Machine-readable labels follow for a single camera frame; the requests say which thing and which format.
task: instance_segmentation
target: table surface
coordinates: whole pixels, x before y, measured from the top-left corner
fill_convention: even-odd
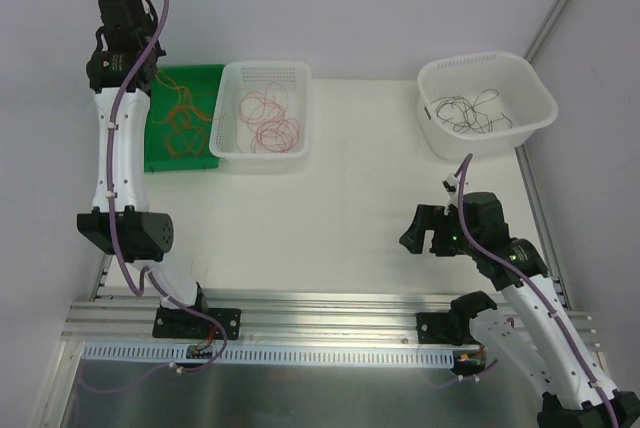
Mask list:
[[[457,163],[434,155],[415,82],[315,80],[306,166],[295,173],[145,175],[169,213],[173,250],[205,288],[340,293],[493,292],[468,257],[411,255],[398,243],[419,203],[446,204]],[[512,236],[540,242],[514,151],[475,159],[468,192],[502,202]],[[112,262],[107,286],[125,286]]]

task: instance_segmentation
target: white plastic basket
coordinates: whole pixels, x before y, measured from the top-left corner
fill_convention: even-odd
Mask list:
[[[468,153],[483,155],[513,149],[558,116],[556,101],[531,65],[522,57],[504,51],[431,62],[420,70],[418,87],[417,115],[422,131],[431,149],[450,160],[460,160]],[[453,122],[443,121],[442,111],[436,115],[440,103],[437,100],[463,96],[473,103],[488,89],[496,90],[498,95],[482,105],[482,112],[496,119],[500,118],[498,114],[503,114],[513,123],[512,127],[502,118],[501,129],[457,133]],[[447,116],[453,119],[455,115],[451,113]]]
[[[309,151],[310,91],[311,69],[305,63],[242,61],[228,64],[220,80],[209,150],[248,171],[281,171],[299,164]],[[243,103],[247,106],[247,95],[249,109],[253,109],[251,103],[256,101],[250,93],[285,107],[287,120],[297,124],[298,140],[286,152],[269,151],[256,143],[256,133],[239,118],[240,106]]]

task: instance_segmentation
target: wire bundle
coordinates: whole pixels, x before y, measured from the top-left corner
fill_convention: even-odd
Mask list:
[[[485,93],[487,93],[486,99],[479,101]],[[501,112],[497,118],[491,118],[477,108],[480,105],[496,99],[499,94],[498,90],[484,90],[476,97],[473,103],[460,95],[439,98],[434,101],[434,103],[438,103],[436,116],[443,124],[451,124],[454,133],[460,134],[469,131],[479,134],[491,133],[494,129],[494,123],[502,120],[505,120],[505,124],[509,125],[506,127],[507,129],[513,128],[513,121],[504,113]]]
[[[213,96],[214,92],[193,95],[191,90],[178,83],[163,71],[158,71],[156,80],[165,88],[178,94],[178,102],[169,111],[166,118],[154,121],[156,125],[169,124],[171,133],[163,139],[163,144],[171,158],[180,158],[186,154],[199,156],[209,141],[210,130],[207,123],[214,118],[207,116],[194,104],[194,98]]]
[[[276,101],[278,92],[284,92],[284,105]],[[300,123],[287,116],[288,108],[289,93],[277,82],[269,83],[264,92],[249,91],[240,100],[237,117],[253,133],[250,144],[253,153],[288,153],[296,147],[300,140]],[[241,126],[237,126],[236,147],[242,152],[238,145]]]

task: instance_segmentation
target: tangled red cable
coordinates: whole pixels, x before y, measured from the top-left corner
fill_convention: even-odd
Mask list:
[[[284,105],[276,101],[280,91],[284,93]],[[288,153],[296,147],[300,140],[300,123],[287,117],[288,108],[289,93],[277,82],[269,83],[264,92],[253,90],[244,95],[238,106],[238,120],[254,134],[252,152]],[[238,145],[238,137],[236,147],[243,151]]]

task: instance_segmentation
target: gray wall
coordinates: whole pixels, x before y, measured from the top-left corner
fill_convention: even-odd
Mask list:
[[[0,425],[27,426],[96,252],[97,121],[84,64],[95,0],[0,0]]]
[[[438,58],[493,49],[524,53],[552,3],[171,0],[162,42],[179,64],[298,59],[317,78],[415,80]]]
[[[560,114],[529,148],[578,308],[640,390],[640,0],[574,0],[535,68]]]

